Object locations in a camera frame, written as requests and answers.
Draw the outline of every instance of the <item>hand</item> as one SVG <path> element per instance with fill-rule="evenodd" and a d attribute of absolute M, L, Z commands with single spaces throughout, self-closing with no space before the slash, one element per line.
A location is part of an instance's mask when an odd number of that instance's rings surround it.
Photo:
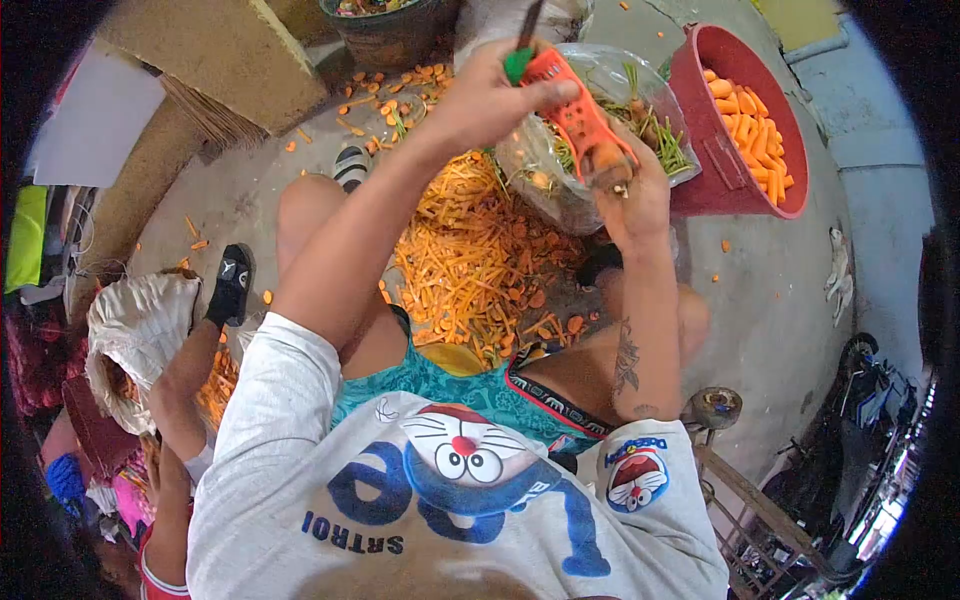
<path fill-rule="evenodd" d="M 539 47 L 544 43 L 536 42 Z M 515 39 L 478 46 L 419 129 L 441 136 L 452 154 L 461 154 L 492 146 L 530 112 L 552 108 L 579 95 L 580 88 L 574 82 L 512 87 L 503 70 L 503 60 L 515 48 Z"/>
<path fill-rule="evenodd" d="M 147 500 L 156 507 L 162 493 L 189 496 L 190 473 L 170 445 L 157 448 L 155 440 L 141 436 L 140 446 L 143 447 L 143 463 L 150 484 L 146 491 Z"/>
<path fill-rule="evenodd" d="M 611 118 L 610 127 L 633 149 L 639 165 L 627 185 L 627 198 L 594 190 L 607 233 L 624 256 L 642 252 L 651 243 L 669 244 L 670 183 L 657 155 L 616 119 Z"/>

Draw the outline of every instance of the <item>white t-shirt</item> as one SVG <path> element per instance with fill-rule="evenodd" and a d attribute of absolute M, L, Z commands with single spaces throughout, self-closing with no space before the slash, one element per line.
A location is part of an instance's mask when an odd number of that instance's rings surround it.
<path fill-rule="evenodd" d="M 726 597 L 678 421 L 614 431 L 594 495 L 459 404 L 391 392 L 330 431 L 341 381 L 330 344 L 267 316 L 197 488 L 192 597 Z"/>

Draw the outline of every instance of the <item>green shorts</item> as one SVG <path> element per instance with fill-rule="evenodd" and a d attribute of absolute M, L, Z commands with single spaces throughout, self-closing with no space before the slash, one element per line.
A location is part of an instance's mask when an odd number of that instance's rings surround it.
<path fill-rule="evenodd" d="M 523 377 L 519 370 L 530 362 L 530 349 L 492 371 L 451 375 L 417 352 L 410 341 L 410 318 L 399 306 L 391 308 L 407 334 L 403 362 L 345 381 L 333 407 L 334 427 L 368 400 L 387 392 L 409 392 L 434 402 L 464 404 L 493 423 L 543 442 L 550 452 L 579 454 L 613 431 L 549 388 Z"/>

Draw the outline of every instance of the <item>white dog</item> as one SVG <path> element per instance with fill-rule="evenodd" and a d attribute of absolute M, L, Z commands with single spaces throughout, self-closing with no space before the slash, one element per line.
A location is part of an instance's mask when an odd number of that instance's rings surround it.
<path fill-rule="evenodd" d="M 853 275 L 850 273 L 850 256 L 847 254 L 847 237 L 838 228 L 830 228 L 830 246 L 832 251 L 832 265 L 830 276 L 824 289 L 827 290 L 827 302 L 834 294 L 837 296 L 837 307 L 833 311 L 833 326 L 840 323 L 840 315 L 850 305 L 853 298 Z"/>

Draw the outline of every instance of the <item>red plastic basin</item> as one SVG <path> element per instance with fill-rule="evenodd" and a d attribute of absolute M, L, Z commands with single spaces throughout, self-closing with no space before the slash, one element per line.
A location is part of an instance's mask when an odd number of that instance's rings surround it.
<path fill-rule="evenodd" d="M 806 208 L 807 165 L 804 139 L 780 85 L 747 44 L 715 25 L 687 26 L 686 43 L 670 62 L 670 87 L 684 112 L 693 151 L 703 173 L 673 188 L 670 210 L 685 217 L 725 214 L 769 214 L 796 219 Z M 750 175 L 750 167 L 736 149 L 713 95 L 704 69 L 717 77 L 749 86 L 770 110 L 783 136 L 783 160 L 794 184 L 786 201 L 773 206 Z"/>

